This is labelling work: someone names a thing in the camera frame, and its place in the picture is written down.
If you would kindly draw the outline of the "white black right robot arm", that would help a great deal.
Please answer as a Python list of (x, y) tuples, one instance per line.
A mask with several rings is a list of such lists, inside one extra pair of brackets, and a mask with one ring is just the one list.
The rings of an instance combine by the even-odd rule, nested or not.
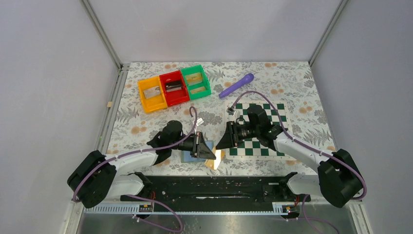
[(291, 201), (297, 195), (316, 195), (341, 208), (364, 190), (365, 181), (346, 150), (317, 149), (293, 136), (281, 124), (273, 124), (259, 105), (249, 107), (247, 114), (246, 122), (226, 123), (225, 133), (216, 148), (231, 149), (246, 139), (256, 138), (262, 146), (289, 155), (316, 172), (315, 175), (289, 173), (281, 179), (279, 193), (284, 200)]

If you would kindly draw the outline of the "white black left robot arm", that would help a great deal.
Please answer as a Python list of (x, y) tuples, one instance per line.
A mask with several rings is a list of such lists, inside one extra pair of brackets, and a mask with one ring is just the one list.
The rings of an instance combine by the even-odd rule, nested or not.
[(160, 164), (174, 150), (188, 152), (192, 158), (216, 159), (195, 125), (185, 135), (181, 122), (171, 120), (141, 149), (120, 155), (104, 155), (99, 150), (90, 152), (67, 179), (74, 192), (72, 200), (86, 208), (122, 195), (146, 200), (151, 194), (150, 185), (142, 176), (135, 175), (134, 170)]

